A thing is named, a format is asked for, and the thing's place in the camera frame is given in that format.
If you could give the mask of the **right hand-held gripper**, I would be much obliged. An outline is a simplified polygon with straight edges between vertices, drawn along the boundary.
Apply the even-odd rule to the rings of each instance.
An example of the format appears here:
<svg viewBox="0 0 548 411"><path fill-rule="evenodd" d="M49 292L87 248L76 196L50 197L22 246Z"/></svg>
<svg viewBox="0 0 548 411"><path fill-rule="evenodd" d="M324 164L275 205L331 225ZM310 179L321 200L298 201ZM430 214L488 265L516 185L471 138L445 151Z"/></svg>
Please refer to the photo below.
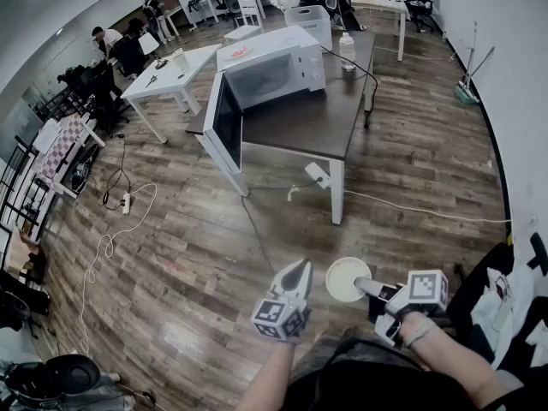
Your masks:
<svg viewBox="0 0 548 411"><path fill-rule="evenodd" d="M411 271L406 283L390 285L357 277L354 286L368 295L368 319L375 333L391 346L401 328L402 317L421 312L428 317L443 318L449 298L447 277L440 270Z"/></svg>

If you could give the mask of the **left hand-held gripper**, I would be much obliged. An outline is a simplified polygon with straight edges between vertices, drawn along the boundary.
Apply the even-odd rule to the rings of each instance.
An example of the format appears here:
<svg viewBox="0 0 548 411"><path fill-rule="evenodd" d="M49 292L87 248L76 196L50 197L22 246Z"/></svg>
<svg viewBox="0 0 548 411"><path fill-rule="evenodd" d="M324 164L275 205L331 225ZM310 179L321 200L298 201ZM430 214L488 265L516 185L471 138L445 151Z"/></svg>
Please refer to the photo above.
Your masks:
<svg viewBox="0 0 548 411"><path fill-rule="evenodd" d="M296 342L307 326L313 264L298 260L274 276L270 290L257 300L250 321L257 332L279 342Z"/></svg>

